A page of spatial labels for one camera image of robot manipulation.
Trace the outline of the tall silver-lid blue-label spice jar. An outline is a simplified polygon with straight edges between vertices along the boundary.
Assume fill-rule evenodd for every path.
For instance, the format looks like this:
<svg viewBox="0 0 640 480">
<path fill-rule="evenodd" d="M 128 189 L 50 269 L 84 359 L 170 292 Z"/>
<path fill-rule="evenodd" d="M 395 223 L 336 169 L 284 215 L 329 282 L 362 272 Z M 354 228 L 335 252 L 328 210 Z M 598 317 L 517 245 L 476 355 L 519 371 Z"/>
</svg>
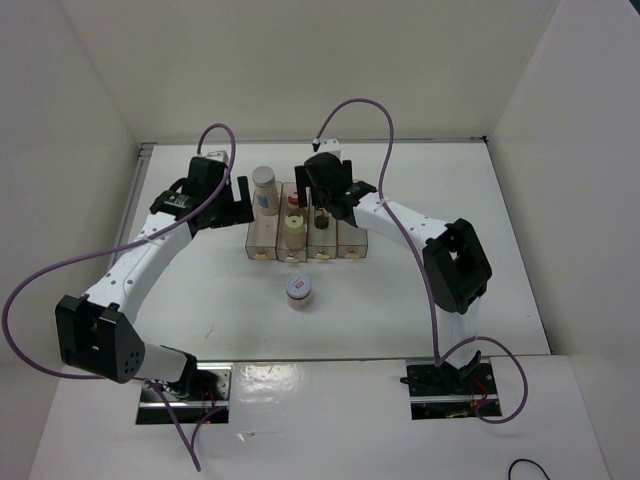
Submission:
<svg viewBox="0 0 640 480">
<path fill-rule="evenodd" d="M 279 208 L 279 197 L 273 169 L 268 166 L 257 167 L 252 172 L 252 181 L 261 213 L 265 216 L 276 215 Z"/>
</svg>

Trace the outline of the pink-lid spice jar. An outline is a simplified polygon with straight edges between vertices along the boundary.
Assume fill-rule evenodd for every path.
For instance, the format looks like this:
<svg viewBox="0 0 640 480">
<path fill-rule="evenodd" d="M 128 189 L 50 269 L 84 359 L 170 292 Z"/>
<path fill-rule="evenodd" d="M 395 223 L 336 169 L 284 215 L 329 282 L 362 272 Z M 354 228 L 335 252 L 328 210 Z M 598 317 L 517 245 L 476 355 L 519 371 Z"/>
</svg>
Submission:
<svg viewBox="0 0 640 480">
<path fill-rule="evenodd" d="M 300 211 L 299 197 L 296 191 L 292 191 L 286 198 L 286 212 L 287 214 L 296 214 Z"/>
</svg>

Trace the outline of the black-cap gold-band pepper bottle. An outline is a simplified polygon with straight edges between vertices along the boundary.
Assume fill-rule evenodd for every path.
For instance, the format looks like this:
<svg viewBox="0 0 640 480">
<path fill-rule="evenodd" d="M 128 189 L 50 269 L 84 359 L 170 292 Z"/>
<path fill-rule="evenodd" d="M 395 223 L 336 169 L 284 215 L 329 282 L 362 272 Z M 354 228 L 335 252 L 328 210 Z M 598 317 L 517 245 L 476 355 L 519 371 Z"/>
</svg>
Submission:
<svg viewBox="0 0 640 480">
<path fill-rule="evenodd" d="M 329 228 L 330 215 L 329 212 L 323 207 L 314 208 L 314 226 L 318 230 L 325 230 Z"/>
</svg>

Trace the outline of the yellow-lid spice jar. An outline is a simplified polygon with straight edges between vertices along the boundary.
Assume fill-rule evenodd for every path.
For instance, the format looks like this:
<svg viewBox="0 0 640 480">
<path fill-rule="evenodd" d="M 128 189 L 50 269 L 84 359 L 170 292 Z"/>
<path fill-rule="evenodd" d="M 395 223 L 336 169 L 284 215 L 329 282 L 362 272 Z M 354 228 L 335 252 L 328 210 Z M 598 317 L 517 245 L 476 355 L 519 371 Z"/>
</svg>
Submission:
<svg viewBox="0 0 640 480">
<path fill-rule="evenodd" d="M 301 214 L 288 214 L 284 220 L 284 243 L 288 249 L 302 250 L 306 246 L 305 220 Z"/>
</svg>

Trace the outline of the white-lid red-label spice jar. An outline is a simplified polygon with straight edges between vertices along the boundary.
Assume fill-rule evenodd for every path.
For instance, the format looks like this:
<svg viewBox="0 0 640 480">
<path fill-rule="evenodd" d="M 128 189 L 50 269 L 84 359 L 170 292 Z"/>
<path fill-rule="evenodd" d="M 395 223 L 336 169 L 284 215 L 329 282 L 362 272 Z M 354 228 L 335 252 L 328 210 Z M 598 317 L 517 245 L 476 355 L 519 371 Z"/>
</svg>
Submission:
<svg viewBox="0 0 640 480">
<path fill-rule="evenodd" d="M 288 305 L 294 310 L 304 310 L 313 302 L 311 278 L 304 273 L 288 276 L 285 285 Z"/>
</svg>

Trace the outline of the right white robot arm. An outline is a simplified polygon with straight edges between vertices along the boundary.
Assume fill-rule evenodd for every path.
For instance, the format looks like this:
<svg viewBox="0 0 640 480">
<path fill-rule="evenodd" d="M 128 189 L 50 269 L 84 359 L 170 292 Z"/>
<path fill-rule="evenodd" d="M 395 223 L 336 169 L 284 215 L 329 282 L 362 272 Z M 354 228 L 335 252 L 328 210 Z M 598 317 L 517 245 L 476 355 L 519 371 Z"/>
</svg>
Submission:
<svg viewBox="0 0 640 480">
<path fill-rule="evenodd" d="M 472 224 L 459 218 L 444 222 L 404 207 L 384 196 L 386 157 L 373 186 L 353 178 L 352 162 L 330 152 L 317 153 L 294 168 L 299 194 L 309 192 L 312 204 L 355 228 L 372 231 L 404 246 L 414 256 L 429 302 L 434 362 L 438 381 L 450 393 L 463 391 L 473 380 L 481 354 L 466 362 L 448 358 L 469 344 L 460 341 L 439 353 L 437 312 L 462 316 L 482 297 L 492 268 Z"/>
</svg>

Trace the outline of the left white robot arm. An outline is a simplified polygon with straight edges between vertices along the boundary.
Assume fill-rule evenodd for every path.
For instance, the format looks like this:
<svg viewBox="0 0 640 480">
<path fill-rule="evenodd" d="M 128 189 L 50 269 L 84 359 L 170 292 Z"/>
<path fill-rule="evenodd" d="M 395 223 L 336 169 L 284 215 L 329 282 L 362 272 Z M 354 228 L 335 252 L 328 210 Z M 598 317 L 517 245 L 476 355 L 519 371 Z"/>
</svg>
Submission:
<svg viewBox="0 0 640 480">
<path fill-rule="evenodd" d="M 176 399 L 199 387 L 194 355 L 141 339 L 139 310 L 171 261 L 201 230 L 254 219 L 248 180 L 233 195 L 226 151 L 190 160 L 188 174 L 152 203 L 135 241 L 111 269 L 79 297 L 64 296 L 55 308 L 62 361 L 117 383 L 156 380 Z"/>
</svg>

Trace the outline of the clear bin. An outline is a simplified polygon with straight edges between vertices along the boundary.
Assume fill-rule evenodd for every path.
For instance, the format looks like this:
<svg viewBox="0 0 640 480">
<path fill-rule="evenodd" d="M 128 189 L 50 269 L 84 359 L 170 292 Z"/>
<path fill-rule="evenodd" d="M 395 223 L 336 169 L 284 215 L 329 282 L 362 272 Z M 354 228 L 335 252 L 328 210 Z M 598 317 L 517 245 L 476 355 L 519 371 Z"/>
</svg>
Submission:
<svg viewBox="0 0 640 480">
<path fill-rule="evenodd" d="M 301 214 L 305 220 L 306 227 L 306 246 L 302 250 L 291 250 L 285 246 L 284 243 L 284 220 L 288 215 L 286 212 L 286 198 L 287 195 L 296 191 L 296 184 L 294 182 L 284 182 L 280 188 L 280 207 L 279 207 L 279 220 L 278 220 L 278 233 L 276 243 L 276 256 L 277 260 L 285 263 L 301 263 L 307 261 L 307 234 L 308 234 L 308 209 L 300 208 L 300 211 L 296 214 Z"/>
<path fill-rule="evenodd" d="M 328 261 L 337 257 L 337 222 L 330 215 L 329 228 L 318 230 L 314 226 L 314 208 L 309 208 L 307 256 L 311 260 Z"/>
<path fill-rule="evenodd" d="M 280 188 L 282 183 L 276 181 L 280 207 Z M 278 213 L 273 216 L 265 216 L 261 213 L 256 200 L 255 192 L 252 198 L 252 213 L 254 220 L 249 224 L 245 240 L 245 251 L 250 260 L 275 261 L 276 243 L 278 233 Z"/>
<path fill-rule="evenodd" d="M 346 221 L 337 222 L 337 257 L 341 259 L 364 259 L 368 253 L 368 234 Z"/>
</svg>

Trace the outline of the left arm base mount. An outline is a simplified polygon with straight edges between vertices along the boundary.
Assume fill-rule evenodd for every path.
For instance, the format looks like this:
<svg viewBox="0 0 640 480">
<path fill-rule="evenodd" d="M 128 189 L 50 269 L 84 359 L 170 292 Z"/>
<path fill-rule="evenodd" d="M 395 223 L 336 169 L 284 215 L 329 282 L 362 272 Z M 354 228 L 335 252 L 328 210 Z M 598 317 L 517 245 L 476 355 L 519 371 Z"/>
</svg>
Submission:
<svg viewBox="0 0 640 480">
<path fill-rule="evenodd" d="M 155 380 L 181 424 L 227 424 L 230 415 L 233 365 L 201 362 L 198 378 L 186 390 Z M 161 396 L 148 384 L 141 387 L 136 425 L 167 425 L 172 419 Z"/>
</svg>

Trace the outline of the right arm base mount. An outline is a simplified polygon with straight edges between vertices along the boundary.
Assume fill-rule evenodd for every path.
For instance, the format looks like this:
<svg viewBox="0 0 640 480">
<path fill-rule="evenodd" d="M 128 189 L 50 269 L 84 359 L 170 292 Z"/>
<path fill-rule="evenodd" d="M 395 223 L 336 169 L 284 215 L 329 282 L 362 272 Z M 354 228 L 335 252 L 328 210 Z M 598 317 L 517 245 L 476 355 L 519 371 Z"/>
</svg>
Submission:
<svg viewBox="0 0 640 480">
<path fill-rule="evenodd" d="M 489 418 L 502 415 L 493 369 L 480 361 L 473 371 L 457 378 L 454 368 L 445 365 L 408 363 L 399 382 L 408 389 L 413 420 L 464 419 L 480 414 Z"/>
</svg>

